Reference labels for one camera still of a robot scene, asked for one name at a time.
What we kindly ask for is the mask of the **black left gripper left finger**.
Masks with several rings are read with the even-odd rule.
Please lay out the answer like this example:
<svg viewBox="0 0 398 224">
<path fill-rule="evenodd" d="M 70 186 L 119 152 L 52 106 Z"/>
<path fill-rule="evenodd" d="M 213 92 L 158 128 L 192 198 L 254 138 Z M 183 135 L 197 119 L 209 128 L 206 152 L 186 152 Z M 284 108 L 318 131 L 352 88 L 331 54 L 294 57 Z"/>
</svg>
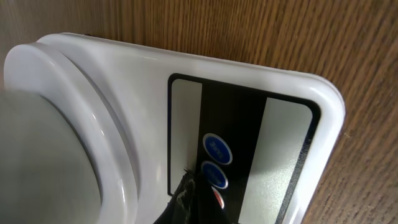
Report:
<svg viewBox="0 0 398 224">
<path fill-rule="evenodd" d="M 195 174 L 185 170 L 167 207 L 154 224 L 189 224 L 195 197 Z"/>
</svg>

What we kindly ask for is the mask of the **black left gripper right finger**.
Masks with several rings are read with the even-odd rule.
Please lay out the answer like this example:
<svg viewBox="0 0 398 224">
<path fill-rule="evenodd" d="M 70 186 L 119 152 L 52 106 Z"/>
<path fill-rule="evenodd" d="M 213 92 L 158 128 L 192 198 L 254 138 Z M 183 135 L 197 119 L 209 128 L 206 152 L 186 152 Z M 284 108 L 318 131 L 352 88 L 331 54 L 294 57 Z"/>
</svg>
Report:
<svg viewBox="0 0 398 224">
<path fill-rule="evenodd" d="M 197 210 L 195 221 L 199 224 L 230 224 L 203 173 L 195 176 Z"/>
</svg>

